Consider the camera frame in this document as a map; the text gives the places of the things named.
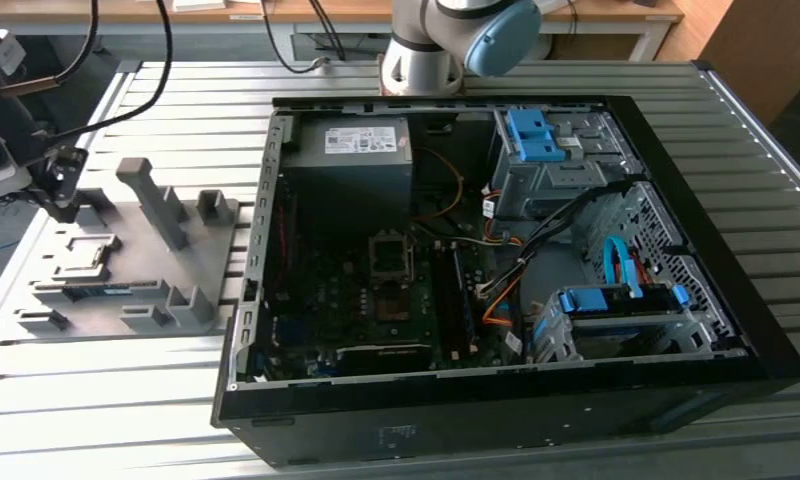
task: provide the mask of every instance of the white sticker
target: white sticker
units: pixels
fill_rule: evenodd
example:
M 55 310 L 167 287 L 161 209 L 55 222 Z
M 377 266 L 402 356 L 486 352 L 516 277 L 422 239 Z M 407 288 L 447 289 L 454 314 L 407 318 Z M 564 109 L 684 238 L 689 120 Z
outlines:
M 385 153 L 397 151 L 394 127 L 330 128 L 325 131 L 325 153 Z
M 0 69 L 6 75 L 14 74 L 24 56 L 26 51 L 14 36 L 6 36 L 0 42 Z
M 581 142 L 577 137 L 560 137 L 557 138 L 557 145 L 561 147 L 578 147 L 581 146 Z
M 504 343 L 509 349 L 516 352 L 516 355 L 521 355 L 521 340 L 518 340 L 518 337 L 516 337 L 512 332 L 506 332 Z
M 494 202 L 492 200 L 482 200 L 482 216 L 485 218 L 494 217 Z

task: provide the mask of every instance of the table leg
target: table leg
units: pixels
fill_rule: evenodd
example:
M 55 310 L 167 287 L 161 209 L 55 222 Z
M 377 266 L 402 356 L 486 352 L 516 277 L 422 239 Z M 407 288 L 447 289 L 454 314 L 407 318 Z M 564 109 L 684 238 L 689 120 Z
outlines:
M 654 60 L 669 26 L 669 22 L 648 22 L 645 24 L 645 31 L 640 34 L 634 49 L 630 51 L 630 57 L 628 57 L 629 62 L 650 62 Z
M 294 25 L 289 23 L 271 24 L 271 38 L 275 40 L 278 54 L 283 57 L 283 60 L 287 62 L 293 62 L 295 60 L 295 51 L 293 50 L 294 33 Z

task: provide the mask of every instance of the metal slotted table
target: metal slotted table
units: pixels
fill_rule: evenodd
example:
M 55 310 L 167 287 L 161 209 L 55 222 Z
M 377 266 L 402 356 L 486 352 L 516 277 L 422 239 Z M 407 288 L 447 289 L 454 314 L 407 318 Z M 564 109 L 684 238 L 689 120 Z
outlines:
M 159 72 L 157 63 L 119 72 L 93 120 L 139 105 Z M 105 188 L 113 200 L 134 198 L 114 169 L 122 157 L 139 156 L 153 162 L 157 184 L 173 185 L 179 198 L 219 188 L 245 202 L 222 288 L 229 304 L 239 293 L 271 98 L 375 95 L 375 78 L 371 63 L 302 76 L 273 63 L 179 63 L 158 105 L 81 139 L 93 153 L 82 186 Z M 800 352 L 800 169 L 714 73 L 689 64 L 546 62 L 504 78 L 469 78 L 466 87 L 470 95 L 633 96 Z M 12 291 L 22 288 L 24 260 L 46 242 L 46 222 L 38 213 L 0 280 L 0 477 L 274 474 L 227 431 L 209 425 L 231 306 L 219 307 L 218 326 L 205 336 L 35 341 L 16 326 Z M 466 477 L 461 470 L 472 468 L 480 475 L 564 478 L 800 475 L 800 384 L 665 436 L 299 471 L 371 477 L 445 469 Z

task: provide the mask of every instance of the desk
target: desk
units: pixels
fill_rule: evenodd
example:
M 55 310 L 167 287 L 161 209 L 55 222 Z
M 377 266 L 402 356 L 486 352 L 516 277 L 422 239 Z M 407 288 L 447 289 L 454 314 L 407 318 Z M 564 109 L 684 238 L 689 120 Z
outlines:
M 291 35 L 321 33 L 322 27 L 307 0 L 274 0 L 267 7 L 278 49 L 293 58 Z M 390 0 L 322 0 L 338 33 L 389 33 Z M 666 31 L 682 18 L 673 0 L 660 0 L 654 8 L 630 0 L 576 1 L 578 34 L 636 34 L 640 38 L 629 60 L 648 61 L 664 41 Z M 87 23 L 87 0 L 0 0 L 0 28 L 16 35 L 82 35 Z M 255 33 L 261 8 L 255 4 L 229 3 L 227 8 L 171 13 L 174 32 Z M 162 29 L 155 4 L 135 0 L 101 1 L 102 35 L 159 34 Z M 568 33 L 572 22 L 569 8 L 544 16 L 540 33 Z
M 159 72 L 149 63 L 118 73 L 91 121 L 145 102 Z M 800 353 L 800 170 L 713 72 L 688 64 L 550 61 L 520 65 L 502 78 L 469 77 L 466 87 L 469 95 L 634 98 Z M 122 156 L 142 156 L 157 184 L 171 185 L 181 199 L 218 188 L 253 202 L 271 98 L 375 94 L 371 62 L 298 76 L 269 62 L 178 63 L 158 105 L 81 139 L 90 151 L 81 184 L 129 201 L 114 170 Z M 239 295 L 251 213 L 243 205 L 227 302 Z M 209 424 L 230 303 L 203 336 L 35 340 L 14 323 L 11 312 L 27 301 L 18 292 L 34 274 L 26 259 L 49 251 L 49 222 L 39 212 L 0 280 L 0 478 L 273 475 Z M 668 435 L 299 468 L 330 478 L 788 478 L 800 475 L 800 384 Z

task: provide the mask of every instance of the floor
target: floor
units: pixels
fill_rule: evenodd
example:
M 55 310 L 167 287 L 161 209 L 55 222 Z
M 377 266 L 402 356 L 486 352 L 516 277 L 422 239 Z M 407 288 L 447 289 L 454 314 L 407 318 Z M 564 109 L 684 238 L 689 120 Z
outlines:
M 54 37 L 51 44 L 62 63 L 69 63 L 79 48 L 81 38 Z M 373 52 L 383 51 L 386 42 L 383 38 L 346 35 L 343 44 L 354 47 L 350 59 L 367 59 Z M 179 35 L 174 38 L 174 45 L 175 61 L 257 61 L 274 58 L 261 35 Z M 162 60 L 161 36 L 103 37 L 101 47 L 99 53 L 89 58 L 67 85 L 46 94 L 45 102 L 62 128 L 85 123 L 122 59 Z M 306 37 L 295 39 L 295 47 L 299 59 L 325 54 L 315 52 L 313 41 Z M 770 132 L 800 163 L 800 94 L 770 126 Z M 33 214 L 34 209 L 29 205 L 0 206 L 0 245 L 20 238 Z M 12 248 L 0 250 L 0 272 L 11 252 Z

